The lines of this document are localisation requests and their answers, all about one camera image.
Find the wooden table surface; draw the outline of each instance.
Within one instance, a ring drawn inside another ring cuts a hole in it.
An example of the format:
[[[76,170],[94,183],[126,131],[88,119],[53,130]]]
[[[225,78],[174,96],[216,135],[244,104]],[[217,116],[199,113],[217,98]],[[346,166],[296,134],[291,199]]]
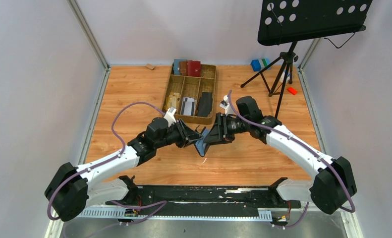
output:
[[[271,85],[280,66],[266,71]],[[136,101],[146,101],[161,108],[166,91],[169,66],[156,66],[149,70],[144,66],[112,67],[107,88],[98,114],[97,123],[86,162],[95,161],[121,147],[112,134],[111,124],[116,114]],[[278,96],[267,96],[267,89],[258,77],[244,88],[240,84],[254,75],[251,66],[218,66],[217,93],[214,101],[216,112],[223,112],[218,105],[229,89],[232,99],[250,95],[256,99],[263,115],[274,115]],[[289,85],[298,93],[293,96],[285,90],[279,120],[295,135],[315,148],[319,148],[308,108],[302,93],[298,75],[294,74]],[[115,130],[127,143],[146,129],[154,117],[160,114],[146,105],[136,105],[126,110],[117,120]],[[205,157],[194,148],[177,148],[175,145],[158,149],[150,161],[123,171],[120,175],[136,176],[136,184],[178,185],[270,185],[280,177],[309,179],[308,175],[280,151],[252,138],[249,133],[237,134],[231,144],[211,146]]]

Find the gray wall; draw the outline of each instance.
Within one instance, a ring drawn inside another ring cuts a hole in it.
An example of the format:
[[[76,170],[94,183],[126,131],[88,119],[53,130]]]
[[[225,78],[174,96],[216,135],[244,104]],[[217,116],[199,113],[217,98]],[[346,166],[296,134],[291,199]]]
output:
[[[77,163],[102,78],[67,1],[0,1],[0,237],[44,236],[44,190]]]
[[[328,152],[352,163],[364,237],[392,237],[392,0],[365,25],[340,50],[322,41],[305,73]]]
[[[212,64],[274,60],[288,44],[257,42],[261,0],[78,0],[111,64],[172,63],[195,59]],[[311,41],[299,42],[302,58]]]

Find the gray floor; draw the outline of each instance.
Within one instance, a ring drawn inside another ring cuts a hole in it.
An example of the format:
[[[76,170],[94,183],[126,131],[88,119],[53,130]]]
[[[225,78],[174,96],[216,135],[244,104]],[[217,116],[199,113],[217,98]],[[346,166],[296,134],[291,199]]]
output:
[[[300,212],[291,212],[291,221],[298,220]],[[99,229],[118,223],[114,219],[76,218],[65,225],[68,238],[85,238]],[[93,238],[346,238],[339,212],[327,215],[321,211],[309,211],[295,228],[280,230],[264,222],[226,221],[171,221],[148,220],[131,226],[114,226]]]

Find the blue block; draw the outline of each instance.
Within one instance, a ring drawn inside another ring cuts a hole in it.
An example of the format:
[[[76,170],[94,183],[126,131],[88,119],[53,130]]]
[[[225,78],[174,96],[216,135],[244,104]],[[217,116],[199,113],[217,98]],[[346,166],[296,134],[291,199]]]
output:
[[[258,72],[264,67],[268,66],[270,64],[269,59],[254,59],[251,61],[251,67],[253,67],[254,72]]]

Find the cable clip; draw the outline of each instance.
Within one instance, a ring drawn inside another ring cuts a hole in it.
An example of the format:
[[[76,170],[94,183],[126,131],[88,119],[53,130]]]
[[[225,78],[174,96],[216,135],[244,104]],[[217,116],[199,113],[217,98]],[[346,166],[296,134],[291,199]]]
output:
[[[325,154],[321,154],[318,158],[317,158],[317,161],[318,162],[321,162],[321,159],[324,159],[324,156],[325,156]]]

